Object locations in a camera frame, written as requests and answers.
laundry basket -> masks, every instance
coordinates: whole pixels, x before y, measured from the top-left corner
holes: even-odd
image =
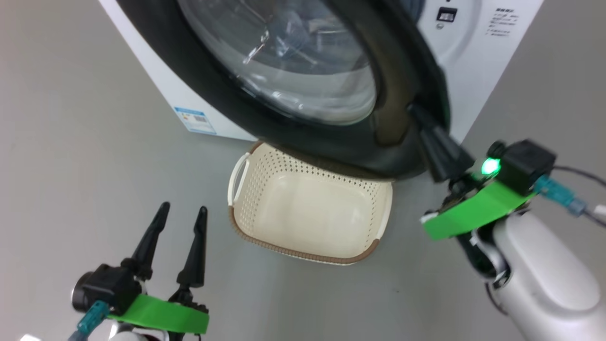
[[[379,244],[391,196],[389,182],[344,177],[257,144],[236,163],[227,201],[245,240],[292,257],[349,265]]]

washing machine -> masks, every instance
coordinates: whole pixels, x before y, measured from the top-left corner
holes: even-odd
[[[423,168],[412,112],[462,141],[542,0],[100,0],[191,132],[363,178]]]

door glass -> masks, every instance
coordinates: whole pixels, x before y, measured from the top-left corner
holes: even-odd
[[[320,0],[178,2],[200,40],[255,96],[327,124],[372,111],[368,58]]]

washing machine door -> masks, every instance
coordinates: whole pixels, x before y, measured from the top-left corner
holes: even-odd
[[[423,170],[412,108],[448,128],[422,0],[118,0],[164,62],[260,140],[340,174]]]

blue and white sticker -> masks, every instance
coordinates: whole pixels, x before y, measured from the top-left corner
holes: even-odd
[[[210,124],[208,117],[201,111],[175,107],[175,112],[187,127],[187,130],[196,133],[216,135],[217,132]]]

